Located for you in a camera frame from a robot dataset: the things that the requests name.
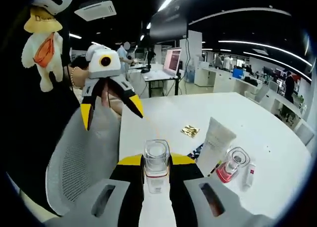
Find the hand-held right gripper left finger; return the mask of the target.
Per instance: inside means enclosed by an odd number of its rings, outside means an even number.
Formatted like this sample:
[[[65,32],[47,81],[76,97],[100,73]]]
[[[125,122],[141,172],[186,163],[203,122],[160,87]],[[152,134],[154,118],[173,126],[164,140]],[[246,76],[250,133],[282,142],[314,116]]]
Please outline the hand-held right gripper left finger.
[[[144,159],[141,154],[119,161],[110,178],[84,191],[65,215],[46,227],[137,227],[144,201]]]

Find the person's left hand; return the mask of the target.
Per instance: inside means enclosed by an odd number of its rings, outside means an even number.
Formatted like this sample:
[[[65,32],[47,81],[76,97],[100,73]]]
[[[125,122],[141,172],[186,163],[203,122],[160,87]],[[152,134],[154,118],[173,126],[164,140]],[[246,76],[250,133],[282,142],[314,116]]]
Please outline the person's left hand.
[[[79,89],[83,89],[85,86],[86,79],[89,77],[89,72],[87,70],[82,70],[79,67],[70,69],[72,84]],[[101,93],[102,105],[105,107],[110,107],[109,94],[114,93],[108,88],[108,84],[105,82],[104,88]]]

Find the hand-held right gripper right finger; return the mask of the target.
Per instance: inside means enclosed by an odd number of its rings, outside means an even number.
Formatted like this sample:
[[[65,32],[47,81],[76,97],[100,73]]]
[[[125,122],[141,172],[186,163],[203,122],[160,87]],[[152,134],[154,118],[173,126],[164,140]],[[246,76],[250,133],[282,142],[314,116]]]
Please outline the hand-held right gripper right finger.
[[[171,153],[169,198],[178,227],[270,227],[273,220],[241,206],[238,195],[205,177],[188,156]]]

